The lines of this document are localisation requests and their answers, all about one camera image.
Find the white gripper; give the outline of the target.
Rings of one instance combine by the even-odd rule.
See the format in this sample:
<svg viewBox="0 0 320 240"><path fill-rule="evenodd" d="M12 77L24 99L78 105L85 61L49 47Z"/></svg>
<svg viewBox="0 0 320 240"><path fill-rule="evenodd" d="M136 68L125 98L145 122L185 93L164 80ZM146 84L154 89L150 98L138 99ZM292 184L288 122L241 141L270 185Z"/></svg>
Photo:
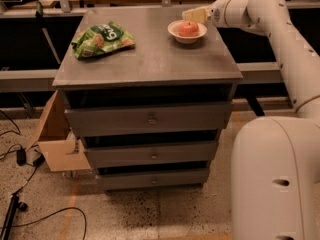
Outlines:
<svg viewBox="0 0 320 240"><path fill-rule="evenodd" d="M208 8L197 7L193 9L188 9L182 12L182 18L186 21L193 21L197 23L206 23L209 20L209 13L211 22L216 27L226 27L225 11L229 0L216 0Z"/></svg>

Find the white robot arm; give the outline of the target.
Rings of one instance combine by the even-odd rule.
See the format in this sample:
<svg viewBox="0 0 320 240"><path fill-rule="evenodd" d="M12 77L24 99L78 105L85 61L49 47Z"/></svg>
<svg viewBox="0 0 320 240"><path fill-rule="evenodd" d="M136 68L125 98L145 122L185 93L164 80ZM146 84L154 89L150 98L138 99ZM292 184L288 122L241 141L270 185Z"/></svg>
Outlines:
<svg viewBox="0 0 320 240"><path fill-rule="evenodd" d="M266 36L295 111L252 120L235 138L232 239L319 240L320 56L291 22L285 0L217 0L182 16Z"/></svg>

